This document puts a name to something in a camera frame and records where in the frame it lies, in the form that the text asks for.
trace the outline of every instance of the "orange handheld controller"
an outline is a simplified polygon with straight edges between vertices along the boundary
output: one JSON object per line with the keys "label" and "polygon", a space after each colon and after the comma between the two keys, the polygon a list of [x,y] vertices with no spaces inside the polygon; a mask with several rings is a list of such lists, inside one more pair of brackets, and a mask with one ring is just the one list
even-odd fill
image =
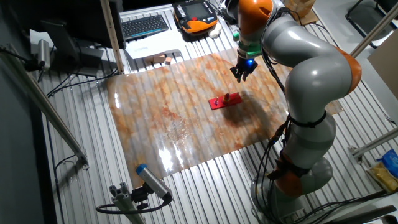
{"label": "orange handheld controller", "polygon": [[188,34],[204,32],[217,24],[216,11],[204,0],[175,4],[174,18]]}

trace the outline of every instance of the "orange stained mat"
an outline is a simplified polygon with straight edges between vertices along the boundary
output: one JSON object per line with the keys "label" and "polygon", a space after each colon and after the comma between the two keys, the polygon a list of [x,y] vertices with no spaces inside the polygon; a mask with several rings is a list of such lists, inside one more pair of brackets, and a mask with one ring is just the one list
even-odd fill
{"label": "orange stained mat", "polygon": [[[146,163],[158,177],[176,173],[265,140],[285,121],[285,97],[260,57],[245,82],[230,72],[236,49],[107,82],[109,106],[134,187]],[[274,65],[282,83],[291,68]],[[239,92],[243,102],[212,110],[208,100]],[[335,101],[326,107],[342,110]]]}

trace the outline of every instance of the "black keyboard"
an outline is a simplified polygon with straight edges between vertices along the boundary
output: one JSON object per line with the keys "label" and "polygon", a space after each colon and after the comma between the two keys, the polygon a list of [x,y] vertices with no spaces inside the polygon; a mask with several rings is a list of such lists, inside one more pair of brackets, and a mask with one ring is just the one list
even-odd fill
{"label": "black keyboard", "polygon": [[123,36],[126,40],[156,34],[168,30],[163,16],[150,16],[132,21],[122,22]]}

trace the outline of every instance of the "blue package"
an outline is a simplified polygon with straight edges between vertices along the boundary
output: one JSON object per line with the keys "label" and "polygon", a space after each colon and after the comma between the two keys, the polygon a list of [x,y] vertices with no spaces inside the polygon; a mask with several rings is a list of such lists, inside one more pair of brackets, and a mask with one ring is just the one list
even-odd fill
{"label": "blue package", "polygon": [[383,157],[377,161],[381,161],[390,174],[398,178],[398,156],[393,149],[386,152]]}

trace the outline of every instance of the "blue cap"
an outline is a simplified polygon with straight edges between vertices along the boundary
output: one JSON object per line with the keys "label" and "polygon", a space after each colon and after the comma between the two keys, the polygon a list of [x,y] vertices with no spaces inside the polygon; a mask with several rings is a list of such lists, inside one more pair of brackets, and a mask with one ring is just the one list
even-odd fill
{"label": "blue cap", "polygon": [[147,166],[147,164],[139,164],[139,166],[136,169],[137,175],[139,175]]}

